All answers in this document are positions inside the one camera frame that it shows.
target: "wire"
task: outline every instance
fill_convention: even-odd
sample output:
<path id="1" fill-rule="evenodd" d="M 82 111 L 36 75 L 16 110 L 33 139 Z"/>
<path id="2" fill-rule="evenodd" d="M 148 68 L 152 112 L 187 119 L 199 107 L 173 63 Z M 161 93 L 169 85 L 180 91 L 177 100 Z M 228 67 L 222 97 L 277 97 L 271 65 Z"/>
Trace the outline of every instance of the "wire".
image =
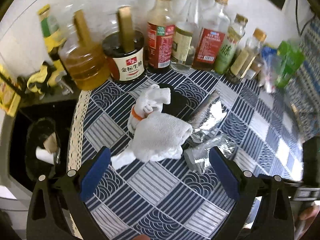
<path id="1" fill-rule="evenodd" d="M 302 36 L 303 31 L 306 28 L 306 26 L 308 25 L 308 23 L 313 21 L 315 18 L 316 18 L 316 14 L 314 13 L 313 17 L 305 23 L 305 25 L 303 26 L 302 30 L 300 31 L 299 23 L 298 23 L 298 0 L 296 0 L 296 24 L 297 24 L 297 31 L 298 31 L 299 36 Z"/>

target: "table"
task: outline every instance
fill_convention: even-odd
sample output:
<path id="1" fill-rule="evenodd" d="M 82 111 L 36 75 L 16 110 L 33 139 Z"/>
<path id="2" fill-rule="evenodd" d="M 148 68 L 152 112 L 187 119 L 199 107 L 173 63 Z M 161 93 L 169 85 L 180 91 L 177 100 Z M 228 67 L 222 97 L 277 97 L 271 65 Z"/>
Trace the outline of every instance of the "table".
<path id="1" fill-rule="evenodd" d="M 71 131 L 69 167 L 79 168 L 102 146 L 113 155 L 121 152 L 133 138 L 127 129 L 131 106 L 154 83 L 170 84 L 188 98 L 179 118 L 219 90 L 228 114 L 210 136 L 225 133 L 237 144 L 234 161 L 242 170 L 300 180 L 302 147 L 286 95 L 279 90 L 267 94 L 254 80 L 234 85 L 224 76 L 204 71 L 170 70 L 162 75 L 146 71 L 137 83 L 119 85 L 108 80 L 93 91 L 83 91 Z M 187 140 L 183 148 L 190 145 Z M 159 240 L 211 239 L 233 204 L 213 169 L 203 175 L 191 172 L 183 156 L 153 163 L 135 160 L 118 171 L 110 166 L 86 202 L 105 234 L 116 240 L 138 234 Z M 247 223 L 253 221 L 259 204 L 256 198 Z"/>

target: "gray patterned fabric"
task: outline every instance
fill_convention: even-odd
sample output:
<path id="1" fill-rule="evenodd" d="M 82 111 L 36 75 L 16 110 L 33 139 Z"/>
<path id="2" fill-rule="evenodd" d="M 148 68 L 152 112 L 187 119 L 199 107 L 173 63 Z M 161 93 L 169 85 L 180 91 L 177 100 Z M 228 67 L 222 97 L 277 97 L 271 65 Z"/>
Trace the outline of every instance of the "gray patterned fabric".
<path id="1" fill-rule="evenodd" d="M 306 28 L 300 48 L 306 60 L 286 88 L 297 109 L 299 128 L 308 140 L 320 135 L 320 20 Z"/>
<path id="2" fill-rule="evenodd" d="M 127 129 L 131 106 L 141 90 L 154 83 L 170 84 L 188 98 L 179 118 L 191 114 L 212 91 L 219 90 L 228 114 L 209 137 L 225 133 L 235 142 L 235 162 L 242 170 L 256 176 L 300 179 L 298 127 L 284 95 L 280 91 L 267 94 L 255 81 L 233 85 L 224 76 L 204 71 L 188 75 L 147 71 L 140 82 L 118 85 L 109 80 L 93 90 L 84 120 L 82 162 L 93 158 L 102 146 L 109 147 L 113 155 L 127 146 L 132 138 Z M 183 148 L 190 145 L 188 139 Z M 259 204 L 256 199 L 248 222 Z M 110 166 L 86 205 L 110 239 L 131 240 L 146 234 L 154 240 L 203 240 L 212 238 L 234 200 L 228 198 L 212 168 L 199 175 L 189 170 L 182 157 L 149 163 L 135 160 L 118 171 Z"/>

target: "blue gripper pad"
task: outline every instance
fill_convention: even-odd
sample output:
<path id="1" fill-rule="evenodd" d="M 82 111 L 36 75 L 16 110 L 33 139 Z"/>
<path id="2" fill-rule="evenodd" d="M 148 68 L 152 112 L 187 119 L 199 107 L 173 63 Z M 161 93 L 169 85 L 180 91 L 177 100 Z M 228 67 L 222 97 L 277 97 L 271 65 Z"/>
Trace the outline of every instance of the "blue gripper pad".
<path id="1" fill-rule="evenodd" d="M 80 198 L 83 202 L 92 197 L 97 185 L 99 184 L 103 176 L 103 173 L 109 166 L 111 159 L 110 149 L 103 147 L 101 151 L 103 152 L 81 181 Z"/>
<path id="2" fill-rule="evenodd" d="M 222 153 L 219 154 L 215 148 L 211 148 L 209 151 L 209 161 L 217 174 L 224 190 L 226 191 L 229 198 L 233 198 L 235 201 L 239 199 L 239 182 L 232 174 L 230 168 L 228 167 L 225 158 Z"/>

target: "silver foil packet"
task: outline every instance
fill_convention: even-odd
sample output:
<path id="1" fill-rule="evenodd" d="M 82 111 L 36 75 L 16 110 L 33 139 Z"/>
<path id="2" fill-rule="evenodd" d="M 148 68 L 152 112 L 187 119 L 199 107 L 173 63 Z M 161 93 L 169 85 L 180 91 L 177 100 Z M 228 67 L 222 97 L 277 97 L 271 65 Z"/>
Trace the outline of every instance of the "silver foil packet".
<path id="1" fill-rule="evenodd" d="M 222 112 L 220 94 L 215 90 L 202 102 L 188 121 L 193 128 L 192 140 L 195 143 L 202 143 L 209 132 L 218 128 L 226 115 L 226 112 Z"/>
<path id="2" fill-rule="evenodd" d="M 203 174 L 206 170 L 210 169 L 209 151 L 214 146 L 218 146 L 223 155 L 228 159 L 235 150 L 236 144 L 231 142 L 226 134 L 222 133 L 196 147 L 184 150 L 183 155 L 189 169 L 198 174 Z"/>

